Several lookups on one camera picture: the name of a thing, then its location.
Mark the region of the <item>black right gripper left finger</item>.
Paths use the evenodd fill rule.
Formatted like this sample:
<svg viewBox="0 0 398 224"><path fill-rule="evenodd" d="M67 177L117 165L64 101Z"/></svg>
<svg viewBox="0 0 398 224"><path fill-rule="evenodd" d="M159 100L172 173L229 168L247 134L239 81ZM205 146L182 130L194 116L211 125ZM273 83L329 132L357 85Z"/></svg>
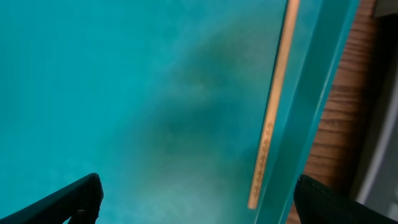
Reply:
<svg viewBox="0 0 398 224"><path fill-rule="evenodd" d="M100 177L88 174L45 198L1 219L1 224L95 224L104 197Z"/></svg>

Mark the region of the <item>grey dishwasher rack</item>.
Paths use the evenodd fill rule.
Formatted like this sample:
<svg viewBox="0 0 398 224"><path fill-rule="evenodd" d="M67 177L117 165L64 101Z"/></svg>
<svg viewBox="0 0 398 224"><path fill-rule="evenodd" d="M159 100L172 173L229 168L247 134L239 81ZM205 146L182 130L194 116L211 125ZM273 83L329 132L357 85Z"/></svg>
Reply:
<svg viewBox="0 0 398 224"><path fill-rule="evenodd" d="M369 86L376 94L363 151L351 189L354 199L397 219L397 0L380 0L373 10L379 25Z"/></svg>

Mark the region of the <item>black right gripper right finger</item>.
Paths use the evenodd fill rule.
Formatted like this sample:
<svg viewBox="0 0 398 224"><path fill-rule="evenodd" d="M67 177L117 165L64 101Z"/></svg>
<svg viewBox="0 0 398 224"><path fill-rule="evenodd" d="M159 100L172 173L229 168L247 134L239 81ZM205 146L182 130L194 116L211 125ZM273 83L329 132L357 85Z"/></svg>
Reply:
<svg viewBox="0 0 398 224"><path fill-rule="evenodd" d="M300 222L306 224L397 224L304 174L296 183L294 204Z"/></svg>

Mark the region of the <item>teal plastic tray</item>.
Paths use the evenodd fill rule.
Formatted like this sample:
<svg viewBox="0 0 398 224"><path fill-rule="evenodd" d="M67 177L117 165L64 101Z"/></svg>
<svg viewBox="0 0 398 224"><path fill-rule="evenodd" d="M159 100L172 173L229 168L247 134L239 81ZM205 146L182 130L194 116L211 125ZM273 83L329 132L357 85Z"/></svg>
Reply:
<svg viewBox="0 0 398 224"><path fill-rule="evenodd" d="M248 208L286 1L2 1L1 216L90 174L99 223L283 223L357 1L300 1Z"/></svg>

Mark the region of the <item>wooden chopstick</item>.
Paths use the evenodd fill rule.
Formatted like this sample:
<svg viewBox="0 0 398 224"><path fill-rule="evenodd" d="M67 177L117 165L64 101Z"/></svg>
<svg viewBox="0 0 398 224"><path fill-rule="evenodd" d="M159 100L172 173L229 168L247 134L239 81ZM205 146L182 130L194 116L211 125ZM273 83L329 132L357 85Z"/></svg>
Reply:
<svg viewBox="0 0 398 224"><path fill-rule="evenodd" d="M256 209L261 195L262 183L266 171L267 159L271 148L280 96L284 83L285 71L289 61L290 48L300 8L300 0L288 0L284 23L280 35L279 48L275 61L274 73L267 102L266 114L257 152L254 174L248 198L248 208Z"/></svg>

